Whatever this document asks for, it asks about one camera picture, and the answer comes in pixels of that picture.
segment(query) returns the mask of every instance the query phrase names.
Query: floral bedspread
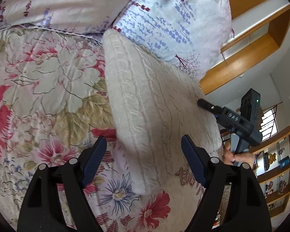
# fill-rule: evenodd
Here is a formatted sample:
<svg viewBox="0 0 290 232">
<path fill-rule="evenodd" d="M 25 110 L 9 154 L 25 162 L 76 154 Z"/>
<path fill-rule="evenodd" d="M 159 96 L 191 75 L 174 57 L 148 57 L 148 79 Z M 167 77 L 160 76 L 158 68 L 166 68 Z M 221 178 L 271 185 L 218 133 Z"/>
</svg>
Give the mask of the floral bedspread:
<svg viewBox="0 0 290 232">
<path fill-rule="evenodd" d="M 99 135 L 107 152 L 84 193 L 107 232 L 184 231 L 204 189 L 187 165 L 152 195 L 132 191 L 124 148 L 116 140 L 100 43 L 16 26 L 0 32 L 0 212 L 16 229 L 39 164 L 78 157 Z M 76 228 L 62 185 L 66 223 Z"/>
</svg>

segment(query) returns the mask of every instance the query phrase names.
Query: handheld device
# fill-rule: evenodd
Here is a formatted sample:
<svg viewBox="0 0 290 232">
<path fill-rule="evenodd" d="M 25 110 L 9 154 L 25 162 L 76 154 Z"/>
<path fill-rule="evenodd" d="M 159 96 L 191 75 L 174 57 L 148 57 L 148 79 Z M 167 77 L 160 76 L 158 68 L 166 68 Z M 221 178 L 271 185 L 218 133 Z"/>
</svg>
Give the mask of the handheld device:
<svg viewBox="0 0 290 232">
<path fill-rule="evenodd" d="M 212 105 L 204 99 L 198 100 L 198 105 L 213 113 L 217 123 L 239 137 L 235 154 L 243 153 L 250 146 L 257 146 L 262 142 L 262 133 L 257 129 L 260 112 L 260 94 L 250 89 L 241 99 L 241 114 L 226 108 Z"/>
</svg>

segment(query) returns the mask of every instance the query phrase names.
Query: figurine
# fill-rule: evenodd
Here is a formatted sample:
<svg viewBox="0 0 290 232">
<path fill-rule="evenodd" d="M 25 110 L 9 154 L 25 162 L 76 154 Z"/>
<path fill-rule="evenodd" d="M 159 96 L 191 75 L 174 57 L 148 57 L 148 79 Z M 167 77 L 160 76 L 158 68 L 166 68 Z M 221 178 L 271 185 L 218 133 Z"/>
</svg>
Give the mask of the figurine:
<svg viewBox="0 0 290 232">
<path fill-rule="evenodd" d="M 258 163 L 256 162 L 253 167 L 252 167 L 252 171 L 254 171 L 254 175 L 257 177 L 257 169 L 259 168 Z"/>
<path fill-rule="evenodd" d="M 272 194 L 272 193 L 274 193 L 274 189 L 271 189 L 270 191 L 268 191 L 267 193 L 265 193 L 265 199 L 267 198 L 267 196 L 268 196 L 269 194 Z"/>
<path fill-rule="evenodd" d="M 268 205 L 268 210 L 272 210 L 273 208 L 275 208 L 275 203 Z"/>
<path fill-rule="evenodd" d="M 278 194 L 282 195 L 284 189 L 286 188 L 286 186 L 288 185 L 288 183 L 286 181 L 280 181 L 279 183 L 279 189 L 278 189 Z"/>
<path fill-rule="evenodd" d="M 273 162 L 276 161 L 276 153 L 273 153 L 273 154 L 268 153 L 268 156 L 269 156 L 269 158 L 268 158 L 268 162 L 269 162 L 270 165 L 272 165 Z"/>
<path fill-rule="evenodd" d="M 216 219 L 215 219 L 215 222 L 214 222 L 214 225 L 213 225 L 212 229 L 214 229 L 214 228 L 217 228 L 217 227 L 219 227 L 219 226 L 220 226 L 220 217 L 221 217 L 221 215 L 219 214 L 219 211 L 218 211 L 218 213 L 217 213 L 217 216 L 216 216 Z"/>
<path fill-rule="evenodd" d="M 279 149 L 279 150 L 278 150 L 278 154 L 279 154 L 279 155 L 282 155 L 282 153 L 284 152 L 284 150 L 285 150 L 285 148 L 281 148 L 281 149 Z"/>
<path fill-rule="evenodd" d="M 270 181 L 270 183 L 269 183 L 269 184 L 265 184 L 265 191 L 268 191 L 268 190 L 270 190 L 270 189 L 273 187 L 273 184 L 274 184 L 274 182 L 273 182 L 273 181 Z"/>
</svg>

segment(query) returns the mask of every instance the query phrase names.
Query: window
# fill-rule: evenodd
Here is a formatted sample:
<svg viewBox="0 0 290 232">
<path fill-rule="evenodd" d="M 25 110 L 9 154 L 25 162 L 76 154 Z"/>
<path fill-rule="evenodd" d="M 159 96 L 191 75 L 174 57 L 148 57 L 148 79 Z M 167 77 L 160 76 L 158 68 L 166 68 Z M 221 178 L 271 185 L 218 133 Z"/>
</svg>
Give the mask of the window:
<svg viewBox="0 0 290 232">
<path fill-rule="evenodd" d="M 263 112 L 264 116 L 262 117 L 262 123 L 261 123 L 261 130 L 263 135 L 262 141 L 265 141 L 275 135 L 277 133 L 277 124 L 276 124 L 276 111 L 277 111 L 277 105 L 271 107 L 270 109 L 267 109 Z"/>
</svg>

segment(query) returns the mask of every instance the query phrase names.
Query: lavender print pillowcase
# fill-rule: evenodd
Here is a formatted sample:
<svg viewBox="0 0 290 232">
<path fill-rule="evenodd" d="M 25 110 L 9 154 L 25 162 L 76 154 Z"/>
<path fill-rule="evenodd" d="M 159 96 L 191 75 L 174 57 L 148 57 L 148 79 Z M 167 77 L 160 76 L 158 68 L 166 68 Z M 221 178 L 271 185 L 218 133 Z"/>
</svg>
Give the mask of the lavender print pillowcase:
<svg viewBox="0 0 290 232">
<path fill-rule="evenodd" d="M 3 0 L 0 29 L 30 23 L 67 33 L 104 32 L 129 0 Z"/>
<path fill-rule="evenodd" d="M 131 0 L 113 29 L 201 80 L 232 30 L 229 0 Z"/>
</svg>

